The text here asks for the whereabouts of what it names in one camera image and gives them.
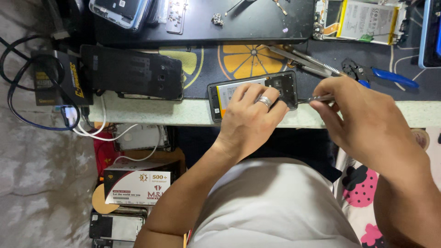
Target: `speckled countertop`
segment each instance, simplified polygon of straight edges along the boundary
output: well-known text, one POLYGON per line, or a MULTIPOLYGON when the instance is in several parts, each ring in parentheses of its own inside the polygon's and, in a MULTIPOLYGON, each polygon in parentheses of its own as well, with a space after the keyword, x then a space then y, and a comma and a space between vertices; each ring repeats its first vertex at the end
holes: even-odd
MULTIPOLYGON (((118 98, 114 92, 104 95, 107 121, 117 123, 145 123, 161 125, 211 126, 214 123, 205 99, 183 101, 133 100, 118 98)), ((103 121, 101 101, 95 96, 90 107, 91 121, 103 121)), ((397 101, 409 126, 425 128, 441 126, 441 101, 397 101)), ((299 104, 279 124, 280 128, 324 128, 320 116, 308 104, 299 104)))

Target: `left hand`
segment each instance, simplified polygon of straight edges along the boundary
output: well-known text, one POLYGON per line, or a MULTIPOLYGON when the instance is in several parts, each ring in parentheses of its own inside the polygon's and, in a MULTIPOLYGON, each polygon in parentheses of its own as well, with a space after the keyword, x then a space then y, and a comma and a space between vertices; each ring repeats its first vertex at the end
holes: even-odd
POLYGON ((260 101, 255 103, 259 95, 275 102, 279 91, 251 83, 235 90, 222 120, 219 136, 213 144, 213 148, 222 149, 237 162, 261 147, 289 111, 283 101, 278 101, 271 110, 260 101))

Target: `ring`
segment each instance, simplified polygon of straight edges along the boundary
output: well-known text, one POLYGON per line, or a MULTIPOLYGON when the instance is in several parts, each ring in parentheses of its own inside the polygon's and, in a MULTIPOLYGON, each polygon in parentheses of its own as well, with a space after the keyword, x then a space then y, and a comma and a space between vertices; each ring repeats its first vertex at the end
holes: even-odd
POLYGON ((259 97, 257 101, 263 102, 268 107, 268 110, 273 105, 273 102, 268 97, 259 97))

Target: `black cable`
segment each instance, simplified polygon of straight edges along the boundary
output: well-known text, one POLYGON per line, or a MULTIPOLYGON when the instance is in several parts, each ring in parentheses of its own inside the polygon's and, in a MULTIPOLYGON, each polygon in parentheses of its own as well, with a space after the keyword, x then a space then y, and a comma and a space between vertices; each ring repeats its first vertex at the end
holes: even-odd
POLYGON ((13 42, 11 44, 8 44, 4 39, 2 39, 0 37, 0 42, 6 46, 6 50, 3 52, 2 56, 0 57, 0 76, 4 80, 6 80, 6 82, 11 84, 11 86, 9 87, 9 91, 7 93, 7 105, 9 107, 9 109, 11 110, 11 112, 17 118, 19 118, 21 121, 23 121, 29 125, 32 125, 37 128, 45 129, 45 130, 51 130, 51 131, 68 131, 68 130, 72 131, 78 125, 78 123, 80 121, 80 111, 79 111, 78 106, 74 103, 74 101, 68 96, 68 94, 60 86, 60 84, 62 83, 64 76, 65 76, 65 71, 64 71, 63 65, 60 62, 60 60, 52 55, 49 55, 49 54, 40 54, 35 57, 29 58, 26 55, 24 55, 23 53, 21 53, 15 49, 16 46, 18 46, 24 42, 27 42, 29 40, 36 39, 36 38, 45 38, 45 37, 40 36, 40 35, 31 35, 31 36, 16 40, 15 42, 13 42), (26 60, 25 65, 23 65, 23 67, 17 72, 17 74, 14 77, 14 80, 10 80, 4 73, 4 61, 6 59, 6 56, 11 51, 15 52, 17 55, 19 55, 20 57, 22 57, 23 59, 26 60), (58 72, 58 79, 57 80, 55 80, 54 78, 52 78, 50 76, 51 73, 48 73, 46 70, 44 70, 45 74, 49 77, 49 80, 51 81, 52 86, 50 88, 46 88, 46 89, 33 89, 33 88, 28 88, 28 87, 24 87, 24 86, 19 85, 20 79, 23 77, 25 71, 29 68, 29 66, 32 63, 43 63, 43 61, 42 61, 43 59, 55 60, 57 62, 57 72, 58 72), (75 108, 75 110, 77 112, 77 118, 75 120, 74 125, 72 125, 72 126, 66 125, 66 128, 52 128, 52 127, 38 125, 36 123, 33 123, 31 121, 26 120, 20 114, 17 113, 17 111, 14 109, 14 107, 12 105, 12 97, 13 97, 13 94, 14 94, 15 89, 17 87, 24 89, 24 90, 28 90, 28 91, 34 91, 34 92, 35 91, 52 90, 53 88, 55 88, 61 94, 62 99, 64 101, 66 101, 68 105, 72 105, 75 108))

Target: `pliers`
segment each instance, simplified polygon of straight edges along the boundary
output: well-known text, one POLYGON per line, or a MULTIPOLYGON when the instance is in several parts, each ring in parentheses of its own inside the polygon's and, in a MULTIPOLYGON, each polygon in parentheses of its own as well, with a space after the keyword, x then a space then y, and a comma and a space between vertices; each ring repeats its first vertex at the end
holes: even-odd
POLYGON ((341 66, 343 71, 351 78, 358 81, 361 85, 370 89, 370 81, 368 77, 375 76, 381 79, 389 80, 392 82, 399 83, 401 85, 410 87, 410 88, 418 88, 419 84, 413 80, 410 80, 406 77, 398 75, 396 73, 380 70, 374 67, 366 67, 362 65, 358 65, 353 60, 346 58, 341 66))

